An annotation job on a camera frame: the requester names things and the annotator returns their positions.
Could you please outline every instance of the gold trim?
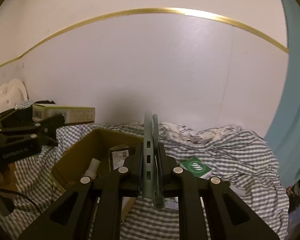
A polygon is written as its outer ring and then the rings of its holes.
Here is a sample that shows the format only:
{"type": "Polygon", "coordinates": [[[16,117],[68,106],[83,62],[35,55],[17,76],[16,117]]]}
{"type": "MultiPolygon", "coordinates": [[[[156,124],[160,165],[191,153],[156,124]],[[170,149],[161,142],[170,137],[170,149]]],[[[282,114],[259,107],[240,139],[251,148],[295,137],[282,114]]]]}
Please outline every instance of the gold trim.
{"type": "Polygon", "coordinates": [[[260,38],[263,38],[264,40],[269,41],[271,44],[273,44],[274,46],[276,46],[279,49],[283,50],[284,52],[289,53],[289,49],[287,47],[285,47],[284,45],[282,45],[281,43],[279,43],[275,39],[271,38],[267,34],[255,29],[251,26],[248,26],[244,23],[238,22],[236,20],[233,20],[231,18],[222,16],[222,15],[218,15],[218,14],[214,14],[214,13],[210,13],[210,12],[199,11],[199,10],[193,10],[193,9],[184,9],[184,8],[140,8],[140,9],[130,9],[130,10],[124,10],[124,11],[108,13],[108,14],[100,15],[100,16],[97,16],[97,17],[94,17],[94,18],[91,18],[91,19],[84,20],[82,22],[78,22],[76,24],[73,24],[73,25],[71,25],[69,27],[66,27],[66,28],[62,29],[61,31],[58,31],[55,34],[45,38],[44,40],[40,41],[39,43],[37,43],[36,45],[34,45],[30,49],[28,49],[21,56],[1,64],[0,67],[2,67],[4,65],[7,65],[7,64],[9,64],[13,61],[18,60],[18,59],[21,59],[24,55],[28,54],[30,51],[37,48],[38,46],[45,43],[46,41],[49,41],[49,40],[51,40],[51,39],[53,39],[53,38],[55,38],[55,37],[57,37],[57,36],[59,36],[63,33],[66,33],[66,32],[71,31],[73,29],[79,28],[81,26],[84,26],[84,25],[87,25],[87,24],[90,24],[90,23],[93,23],[93,22],[98,22],[98,21],[114,18],[114,17],[133,15],[133,14],[145,14],[145,13],[183,14],[183,15],[187,15],[187,16],[195,16],[195,17],[199,17],[199,18],[205,18],[205,19],[209,19],[209,20],[213,20],[213,21],[217,21],[217,22],[222,22],[222,23],[229,24],[229,25],[238,27],[240,29],[243,29],[247,32],[250,32],[250,33],[254,34],[254,35],[257,35],[260,38]]]}

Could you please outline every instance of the open cardboard box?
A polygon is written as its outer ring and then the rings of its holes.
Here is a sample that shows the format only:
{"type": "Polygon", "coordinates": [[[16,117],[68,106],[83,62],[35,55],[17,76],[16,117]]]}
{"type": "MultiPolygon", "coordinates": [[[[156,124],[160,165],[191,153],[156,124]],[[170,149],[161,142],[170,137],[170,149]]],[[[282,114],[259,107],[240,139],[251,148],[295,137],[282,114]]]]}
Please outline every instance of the open cardboard box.
{"type": "MultiPolygon", "coordinates": [[[[100,160],[97,174],[106,176],[109,171],[108,151],[110,148],[123,144],[130,147],[129,155],[133,155],[136,146],[143,141],[142,137],[123,134],[118,131],[95,129],[80,141],[72,145],[51,169],[54,180],[59,187],[68,189],[70,183],[78,181],[89,167],[92,158],[100,160]]],[[[129,198],[122,207],[121,219],[129,213],[135,198],[129,198]]]]}

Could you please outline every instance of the blue curtain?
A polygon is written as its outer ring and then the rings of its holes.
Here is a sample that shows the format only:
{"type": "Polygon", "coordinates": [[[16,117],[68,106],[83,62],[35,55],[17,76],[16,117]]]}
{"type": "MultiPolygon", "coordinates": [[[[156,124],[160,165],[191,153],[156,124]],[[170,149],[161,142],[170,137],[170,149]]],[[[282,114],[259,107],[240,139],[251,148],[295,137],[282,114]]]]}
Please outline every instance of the blue curtain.
{"type": "Polygon", "coordinates": [[[279,161],[280,181],[300,179],[300,6],[282,0],[288,29],[289,65],[281,101],[265,139],[279,161]]]}

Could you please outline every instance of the green card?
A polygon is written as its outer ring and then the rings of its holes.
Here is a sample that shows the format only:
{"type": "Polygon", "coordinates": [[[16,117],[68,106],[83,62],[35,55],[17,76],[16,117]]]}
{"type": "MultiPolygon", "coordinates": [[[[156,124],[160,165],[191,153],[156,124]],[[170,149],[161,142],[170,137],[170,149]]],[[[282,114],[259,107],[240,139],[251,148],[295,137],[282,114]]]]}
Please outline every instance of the green card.
{"type": "Polygon", "coordinates": [[[186,170],[190,171],[194,174],[194,176],[202,178],[208,176],[211,173],[211,168],[206,164],[203,164],[199,161],[198,158],[194,157],[190,160],[182,162],[180,167],[185,168],[186,170]]]}

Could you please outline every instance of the gray and white checkered tablecloth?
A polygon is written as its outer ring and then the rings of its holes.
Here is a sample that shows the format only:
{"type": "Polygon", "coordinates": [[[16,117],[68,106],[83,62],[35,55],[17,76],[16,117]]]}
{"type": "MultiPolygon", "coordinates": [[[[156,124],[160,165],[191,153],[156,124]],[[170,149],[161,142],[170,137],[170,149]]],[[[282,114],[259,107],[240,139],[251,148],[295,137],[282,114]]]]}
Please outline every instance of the gray and white checkered tablecloth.
{"type": "MultiPolygon", "coordinates": [[[[19,107],[32,104],[28,100],[19,107]]],[[[40,154],[16,162],[15,175],[19,191],[30,197],[44,211],[52,201],[62,195],[62,190],[53,184],[50,169],[62,154],[75,142],[87,135],[96,124],[61,127],[57,130],[58,147],[44,146],[40,154]]],[[[114,125],[108,127],[123,133],[142,136],[142,124],[114,125]]],[[[160,125],[160,141],[167,155],[178,162],[197,157],[212,168],[212,176],[231,181],[245,190],[241,197],[280,237],[284,239],[288,227],[289,200],[280,185],[278,161],[266,142],[256,133],[241,127],[224,128],[213,139],[198,140],[187,136],[180,142],[166,125],[160,125]]],[[[188,130],[182,127],[183,134],[188,130]]],[[[15,210],[7,217],[0,215],[0,225],[12,239],[39,216],[27,200],[14,199],[15,210]]],[[[155,210],[149,199],[138,198],[121,225],[121,239],[179,239],[178,211],[155,210]]]]}

